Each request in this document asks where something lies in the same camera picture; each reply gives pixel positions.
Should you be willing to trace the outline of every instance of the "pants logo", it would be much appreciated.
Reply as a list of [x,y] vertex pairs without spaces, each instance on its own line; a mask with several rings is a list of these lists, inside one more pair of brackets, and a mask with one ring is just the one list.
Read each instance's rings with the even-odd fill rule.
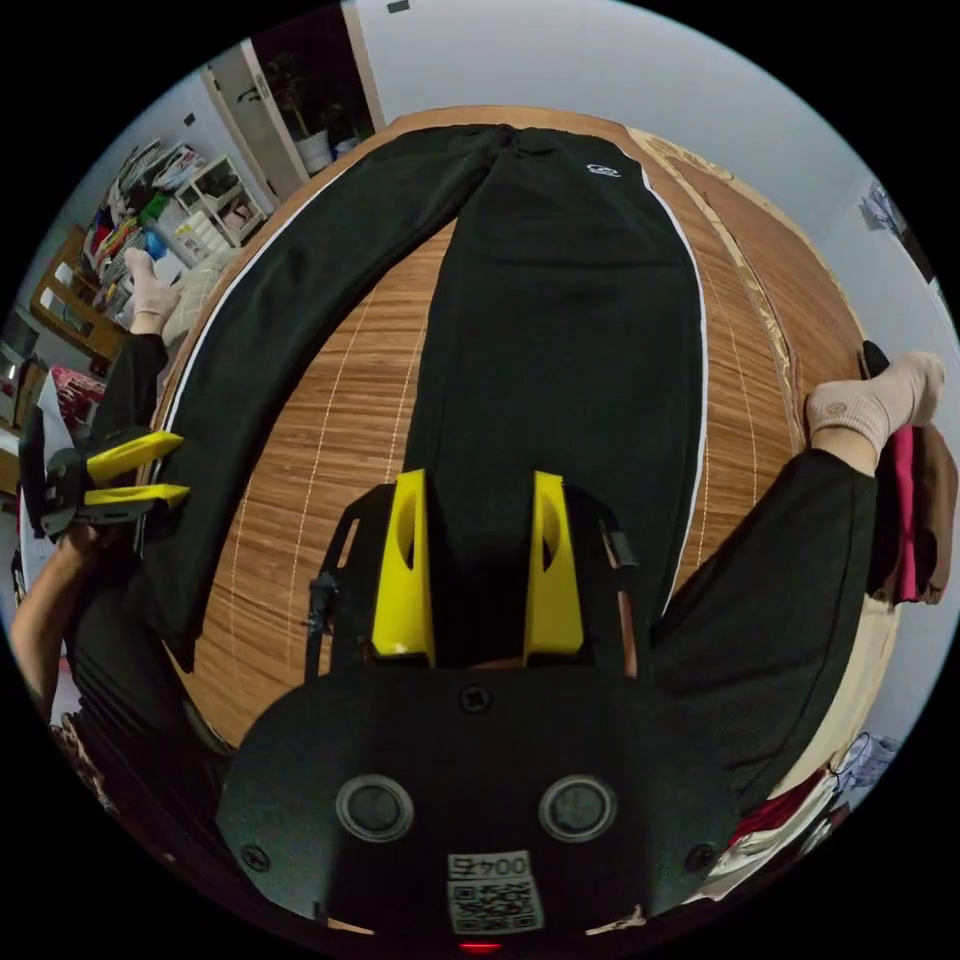
[[599,174],[601,174],[601,176],[604,176],[604,177],[620,177],[620,176],[623,176],[623,174],[621,174],[619,170],[614,170],[613,167],[605,167],[605,166],[603,166],[602,164],[599,164],[599,163],[588,163],[588,164],[587,164],[587,169],[588,169],[591,173],[599,173]]

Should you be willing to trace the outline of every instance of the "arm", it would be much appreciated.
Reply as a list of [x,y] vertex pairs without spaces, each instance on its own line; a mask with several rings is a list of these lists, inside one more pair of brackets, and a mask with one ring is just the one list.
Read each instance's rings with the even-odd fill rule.
[[97,533],[89,528],[69,530],[17,608],[10,627],[13,655],[48,723],[57,689],[60,644],[96,562],[97,541]]

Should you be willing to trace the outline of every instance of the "beige sock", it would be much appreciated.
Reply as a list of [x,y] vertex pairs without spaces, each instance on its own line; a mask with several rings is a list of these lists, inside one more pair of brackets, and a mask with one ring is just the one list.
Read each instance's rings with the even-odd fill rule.
[[180,291],[165,287],[153,275],[153,260],[143,250],[127,250],[124,255],[133,277],[133,315],[150,313],[166,320],[180,299]]
[[905,353],[872,380],[824,383],[807,399],[810,435],[824,427],[855,430],[880,456],[890,434],[907,423],[929,423],[940,400],[943,361],[932,353]]

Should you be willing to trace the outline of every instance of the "wooden table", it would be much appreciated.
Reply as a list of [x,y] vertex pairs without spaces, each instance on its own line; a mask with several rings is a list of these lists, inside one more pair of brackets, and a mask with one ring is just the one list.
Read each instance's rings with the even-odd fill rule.
[[[344,167],[425,126],[510,123],[605,137],[639,160],[697,258],[707,312],[706,451],[681,586],[804,443],[802,402],[857,377],[861,331],[829,270],[790,221],[726,171],[604,120],[551,110],[467,107],[402,117],[298,191],[228,270],[205,313],[278,225]],[[224,544],[184,677],[204,716],[238,742],[299,684],[308,584],[344,510],[401,465],[427,311],[453,225],[397,264],[347,317],[270,434]],[[189,356],[188,338],[165,393]]]

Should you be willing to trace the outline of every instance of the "plant pot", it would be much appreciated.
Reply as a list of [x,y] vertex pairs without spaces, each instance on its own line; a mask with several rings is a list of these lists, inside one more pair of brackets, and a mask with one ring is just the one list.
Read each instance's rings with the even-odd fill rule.
[[307,173],[311,176],[319,173],[325,166],[333,162],[333,155],[330,153],[330,138],[326,130],[307,137],[306,140],[295,140],[294,146],[303,165],[307,168]]

